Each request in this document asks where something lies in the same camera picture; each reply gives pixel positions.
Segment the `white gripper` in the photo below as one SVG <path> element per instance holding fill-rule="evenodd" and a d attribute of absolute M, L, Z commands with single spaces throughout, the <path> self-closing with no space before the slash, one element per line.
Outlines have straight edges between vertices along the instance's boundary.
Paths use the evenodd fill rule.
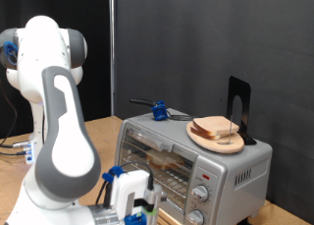
<path fill-rule="evenodd" d="M 167 200 L 162 192 L 160 201 Z M 151 211 L 151 177 L 144 170 L 117 174 L 112 183 L 112 208 L 122 225 L 148 225 Z"/>

